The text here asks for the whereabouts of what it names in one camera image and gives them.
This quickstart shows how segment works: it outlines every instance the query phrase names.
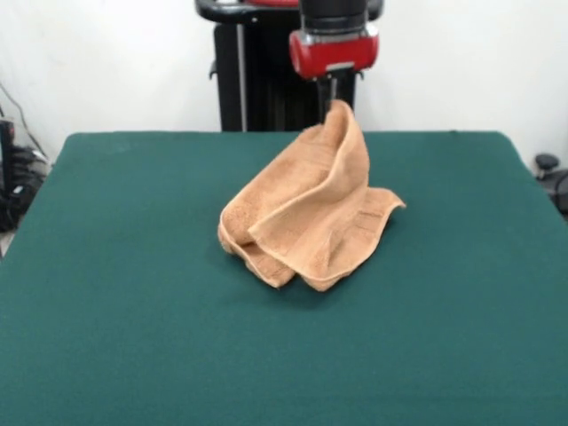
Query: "black knob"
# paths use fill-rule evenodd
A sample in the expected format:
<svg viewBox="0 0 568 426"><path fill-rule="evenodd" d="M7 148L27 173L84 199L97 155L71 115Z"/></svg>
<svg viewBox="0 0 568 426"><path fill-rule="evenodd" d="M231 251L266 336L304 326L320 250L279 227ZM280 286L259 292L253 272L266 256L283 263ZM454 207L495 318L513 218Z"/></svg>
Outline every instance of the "black knob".
<svg viewBox="0 0 568 426"><path fill-rule="evenodd" d="M552 154L537 155L535 161L539 169L545 172L552 171L552 169L555 169L560 164L558 157L555 157Z"/></svg>

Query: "cable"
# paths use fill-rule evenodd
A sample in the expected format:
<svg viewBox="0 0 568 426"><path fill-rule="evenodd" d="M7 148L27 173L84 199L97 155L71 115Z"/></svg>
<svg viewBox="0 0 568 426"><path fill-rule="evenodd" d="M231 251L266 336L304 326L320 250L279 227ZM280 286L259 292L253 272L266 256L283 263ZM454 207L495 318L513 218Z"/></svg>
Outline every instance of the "cable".
<svg viewBox="0 0 568 426"><path fill-rule="evenodd" d="M20 119L21 119L21 124L24 127L24 129L26 130L26 133L28 134L29 138L32 139L32 142L34 143L35 147L37 148L37 150L42 153L42 155L47 158L47 154L45 153L45 151L43 150L43 148L41 147L41 145L39 145L39 142L37 141L37 139L34 137L34 135L32 134L32 132L29 130L28 127L28 122L26 122L26 116L24 115L24 110L21 107L21 105L16 101L16 99L14 99L12 97L12 95L10 94L10 92L4 87L4 84L2 82L0 82L0 91L2 91L4 93L4 95L8 98L8 100L10 100L10 102L12 102L14 104L14 106L16 108L18 108L18 111L20 112Z"/></svg>

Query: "green tabletop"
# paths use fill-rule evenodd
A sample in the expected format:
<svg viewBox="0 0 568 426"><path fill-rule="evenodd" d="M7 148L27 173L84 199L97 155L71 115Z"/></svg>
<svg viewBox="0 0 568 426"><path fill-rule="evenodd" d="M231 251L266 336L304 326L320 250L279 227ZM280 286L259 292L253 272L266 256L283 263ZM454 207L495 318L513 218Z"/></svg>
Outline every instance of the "green tabletop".
<svg viewBox="0 0 568 426"><path fill-rule="evenodd" d="M217 242L291 134L71 137L0 266L0 425L568 422L568 231L497 133L370 133L397 210L320 294Z"/></svg>

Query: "crumpled towel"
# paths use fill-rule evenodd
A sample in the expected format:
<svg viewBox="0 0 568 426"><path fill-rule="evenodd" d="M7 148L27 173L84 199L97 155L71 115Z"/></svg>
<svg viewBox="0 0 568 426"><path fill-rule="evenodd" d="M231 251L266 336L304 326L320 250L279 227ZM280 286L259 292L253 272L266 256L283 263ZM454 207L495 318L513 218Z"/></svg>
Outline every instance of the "crumpled towel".
<svg viewBox="0 0 568 426"><path fill-rule="evenodd" d="M391 212L405 207L368 187L369 166L351 108L333 101L323 125L302 132L224 208L223 249L274 288L298 273L328 290L373 254Z"/></svg>

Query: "white wall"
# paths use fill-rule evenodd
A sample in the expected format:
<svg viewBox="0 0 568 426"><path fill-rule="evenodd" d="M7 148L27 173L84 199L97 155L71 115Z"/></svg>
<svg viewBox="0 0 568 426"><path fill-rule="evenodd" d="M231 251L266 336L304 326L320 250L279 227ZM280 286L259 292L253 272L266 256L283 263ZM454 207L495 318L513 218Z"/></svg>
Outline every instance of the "white wall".
<svg viewBox="0 0 568 426"><path fill-rule="evenodd" d="M218 130L193 0L0 0L0 79L56 155L97 130ZM568 162L568 2L386 0L366 130L501 130ZM0 95L4 109L8 105Z"/></svg>

